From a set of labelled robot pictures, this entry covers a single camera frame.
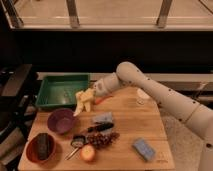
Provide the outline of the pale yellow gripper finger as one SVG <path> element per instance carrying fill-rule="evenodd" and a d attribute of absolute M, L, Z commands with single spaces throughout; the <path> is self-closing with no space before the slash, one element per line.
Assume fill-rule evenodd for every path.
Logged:
<path fill-rule="evenodd" d="M 85 91 L 85 96 L 87 100 L 92 100 L 95 97 L 95 90 L 93 88 L 88 88 Z"/>

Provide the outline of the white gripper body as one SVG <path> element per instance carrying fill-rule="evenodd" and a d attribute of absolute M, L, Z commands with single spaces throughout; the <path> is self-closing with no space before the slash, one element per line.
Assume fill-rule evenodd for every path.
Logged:
<path fill-rule="evenodd" d="M 116 73 L 109 74 L 93 85 L 97 97 L 106 96 L 120 88 L 120 80 Z"/>

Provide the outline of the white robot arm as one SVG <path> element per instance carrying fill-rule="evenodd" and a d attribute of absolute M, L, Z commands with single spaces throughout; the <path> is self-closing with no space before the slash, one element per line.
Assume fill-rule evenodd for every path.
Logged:
<path fill-rule="evenodd" d="M 203 140 L 203 149 L 198 171 L 213 171 L 213 109 L 147 77 L 135 64 L 128 61 L 120 63 L 115 72 L 97 80 L 92 88 L 94 95 L 101 97 L 125 86 L 142 89 L 199 136 Z"/>

